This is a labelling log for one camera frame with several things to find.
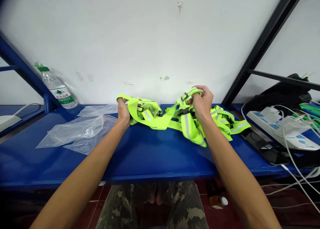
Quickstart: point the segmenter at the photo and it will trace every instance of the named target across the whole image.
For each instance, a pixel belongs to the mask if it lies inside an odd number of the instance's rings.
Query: small bottle
[[[64,82],[60,78],[50,72],[49,68],[44,67],[42,64],[36,63],[35,66],[41,72],[41,79],[43,83],[48,87],[54,97],[61,103],[65,109],[75,108],[78,103],[73,98]]]
[[[213,196],[209,198],[210,205],[215,209],[223,209],[228,205],[228,200],[225,197]]]

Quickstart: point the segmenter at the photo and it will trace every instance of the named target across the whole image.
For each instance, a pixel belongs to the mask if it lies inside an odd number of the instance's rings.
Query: clear plastic bag
[[[105,114],[113,114],[118,112],[118,105],[97,105],[97,106],[86,106],[78,116],[100,116]]]
[[[70,145],[65,145],[63,147],[88,155],[96,147],[96,145],[98,145],[98,143],[107,135],[110,129],[117,122],[117,118],[113,116],[105,115],[103,117],[104,117],[104,124],[101,131],[98,133],[98,135],[91,138],[76,140],[74,143]]]
[[[79,117],[65,124],[55,125],[36,148],[58,147],[75,140],[97,135],[104,123],[103,116],[94,118]]]

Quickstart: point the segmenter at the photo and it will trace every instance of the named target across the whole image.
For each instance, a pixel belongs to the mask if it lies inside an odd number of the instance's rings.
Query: black buckle
[[[190,114],[191,114],[191,116],[192,116],[192,118],[193,118],[193,119],[195,119],[195,118],[196,118],[195,111],[191,111],[191,112],[190,112]]]
[[[230,129],[232,129],[233,128],[233,121],[230,116],[227,116],[227,121],[228,121],[228,123],[230,123]]]
[[[181,98],[180,98],[181,101],[185,101],[189,97],[189,95],[187,93],[184,93],[184,94],[185,94],[186,97],[184,99],[182,99],[182,96],[181,96]]]
[[[137,111],[138,111],[139,113],[142,113],[142,112],[143,112],[143,107],[139,107],[139,106],[138,106],[138,107],[137,107]]]
[[[190,112],[188,108],[180,109],[179,112],[178,112],[178,116],[185,115],[185,114],[188,114],[188,113],[191,114],[192,118],[196,118],[195,112],[194,111]]]
[[[178,112],[178,116],[185,115],[189,113],[189,109],[180,109]]]

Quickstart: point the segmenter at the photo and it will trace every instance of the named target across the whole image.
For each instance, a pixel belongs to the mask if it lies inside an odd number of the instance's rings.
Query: black smartphone
[[[260,156],[272,165],[287,164],[289,160],[276,150],[266,140],[256,134],[251,128],[243,130],[240,135],[250,144]]]

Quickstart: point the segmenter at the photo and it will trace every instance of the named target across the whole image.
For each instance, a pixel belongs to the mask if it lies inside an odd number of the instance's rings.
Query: white power strip
[[[13,126],[20,120],[21,118],[14,115],[0,116],[0,132],[2,132],[4,129],[7,129],[8,127]]]
[[[277,134],[278,129],[280,129],[279,121],[275,123],[270,123],[266,119],[264,119],[264,115],[262,115],[258,111],[250,111],[247,113],[247,117],[253,120],[259,127],[265,130],[270,136],[276,139],[279,143],[281,143],[285,147],[284,137],[280,137]],[[298,134],[296,136],[288,135],[286,136],[287,143],[289,148],[307,150],[307,151],[316,151],[320,149],[320,146],[305,136]]]

